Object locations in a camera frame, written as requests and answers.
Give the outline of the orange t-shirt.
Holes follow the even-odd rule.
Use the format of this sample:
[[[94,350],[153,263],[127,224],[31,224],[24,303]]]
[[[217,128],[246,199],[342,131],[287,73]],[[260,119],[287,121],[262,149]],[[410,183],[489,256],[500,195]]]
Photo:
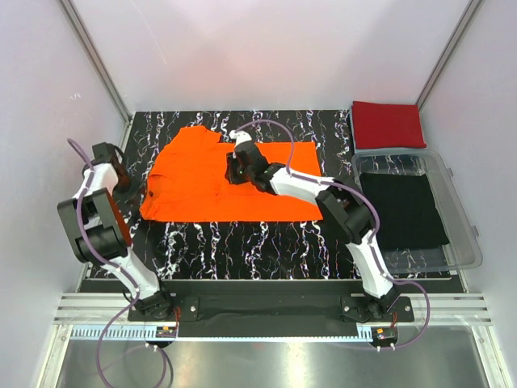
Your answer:
[[[316,205],[225,178],[233,144],[202,125],[183,127],[155,159],[140,214],[146,221],[320,221]]]

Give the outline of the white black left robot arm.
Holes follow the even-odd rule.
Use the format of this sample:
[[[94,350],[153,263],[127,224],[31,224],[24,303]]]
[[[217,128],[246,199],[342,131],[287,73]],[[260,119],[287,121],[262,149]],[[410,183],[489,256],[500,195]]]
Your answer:
[[[158,275],[132,249],[129,228],[116,205],[115,194],[131,188],[124,154],[111,143],[92,146],[93,157],[73,139],[69,146],[85,163],[82,183],[57,212],[79,262],[111,273],[129,292],[130,308],[145,318],[164,320],[174,312],[174,300]]]

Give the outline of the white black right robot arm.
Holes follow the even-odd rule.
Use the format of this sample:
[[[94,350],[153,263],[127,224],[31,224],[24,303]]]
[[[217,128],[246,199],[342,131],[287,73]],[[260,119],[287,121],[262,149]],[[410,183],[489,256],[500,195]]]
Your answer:
[[[244,130],[234,130],[233,151],[227,154],[225,178],[231,184],[251,183],[260,192],[288,196],[316,205],[323,221],[346,243],[359,270],[364,299],[345,316],[356,322],[385,320],[396,309],[400,292],[381,261],[376,241],[380,219],[364,194],[339,178],[324,178],[270,163]]]

